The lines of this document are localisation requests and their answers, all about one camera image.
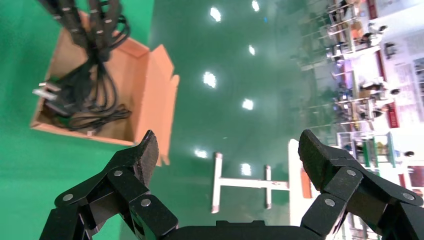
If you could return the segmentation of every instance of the black cable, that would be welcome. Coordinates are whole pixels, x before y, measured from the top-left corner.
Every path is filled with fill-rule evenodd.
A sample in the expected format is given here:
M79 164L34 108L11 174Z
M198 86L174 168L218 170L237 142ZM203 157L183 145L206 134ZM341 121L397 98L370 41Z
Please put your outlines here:
M131 111L121 104L110 114L73 117L67 123L67 128L71 131L91 129L97 133L101 131L103 125L116 120L126 119L130 115Z
M107 1L99 1L101 7L108 4ZM106 19L106 14L102 8L98 11L102 23L107 22L107 20L113 21ZM94 130L98 132L105 124L126 119L131 115L131 111L123 104L118 105L118 90L105 66L111 51L118 48L129 38L130 25L125 16L119 14L114 22L115 29L111 31L112 36L103 36L96 32L96 25L93 23L98 23L98 21L92 22L91 25L94 28L86 33L87 61L63 79L58 80L57 84L61 86L62 91L57 93L60 101L50 101L46 105L50 106L48 114L56 113L56 118L52 120L54 125L70 131ZM118 26L123 26L122 30L114 34ZM104 48L98 48L97 43L103 46L103 43L108 43L107 39L109 39L110 44L106 44Z

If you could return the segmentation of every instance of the green epoxy floor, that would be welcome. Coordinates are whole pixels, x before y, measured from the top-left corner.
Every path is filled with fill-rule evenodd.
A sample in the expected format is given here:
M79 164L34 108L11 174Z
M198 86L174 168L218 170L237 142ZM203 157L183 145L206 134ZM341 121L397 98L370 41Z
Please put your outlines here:
M264 189L223 187L220 212L211 214L213 152L223 153L224 177L263 178L269 164L273 180L287 181L289 140L333 121L331 111L307 110L330 103L336 85L331 64L308 67L324 57L314 51L316 41L301 37L317 23L299 22L326 5L312 1L259 0L258 12L250 0L156 1L154 10L153 0L122 1L132 36L152 48L164 44L180 75L171 165L158 167L150 184L180 226L289 224L284 191L273 191L266 210ZM212 7L220 22L210 16ZM2 235L37 239L55 197L97 173L121 147L29 129L37 101L31 91L44 78L60 28L36 1L0 3L0 23ZM215 75L215 88L203 82L205 72ZM244 99L253 101L252 110L242 108ZM335 141L334 129L314 132ZM251 176L242 176L241 164L250 165ZM114 217L95 239L133 239L128 231Z

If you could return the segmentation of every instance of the white wall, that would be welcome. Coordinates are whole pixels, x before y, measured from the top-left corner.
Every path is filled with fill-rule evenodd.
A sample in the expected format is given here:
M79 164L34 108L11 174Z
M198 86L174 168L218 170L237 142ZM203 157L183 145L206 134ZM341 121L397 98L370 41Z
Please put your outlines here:
M424 28L424 3L372 20L378 26L387 25L384 39L412 33Z

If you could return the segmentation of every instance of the black joint link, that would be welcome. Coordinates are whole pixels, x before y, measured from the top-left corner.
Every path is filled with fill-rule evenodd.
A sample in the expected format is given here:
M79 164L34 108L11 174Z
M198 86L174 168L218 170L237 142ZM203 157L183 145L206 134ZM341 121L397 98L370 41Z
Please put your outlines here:
M334 195L348 202L358 189L363 178L364 176L359 170L348 166L342 167L325 186L322 193Z

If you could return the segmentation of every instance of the open box flap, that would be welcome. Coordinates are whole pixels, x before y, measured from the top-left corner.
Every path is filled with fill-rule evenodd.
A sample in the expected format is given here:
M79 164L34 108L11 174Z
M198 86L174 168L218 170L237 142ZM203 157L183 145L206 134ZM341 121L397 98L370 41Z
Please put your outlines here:
M180 80L178 76L173 76L173 71L174 65L163 45L149 54L141 100L141 117L135 133L135 144L137 144L147 130L152 130L157 137L159 155L164 156L166 164L169 164L170 135Z

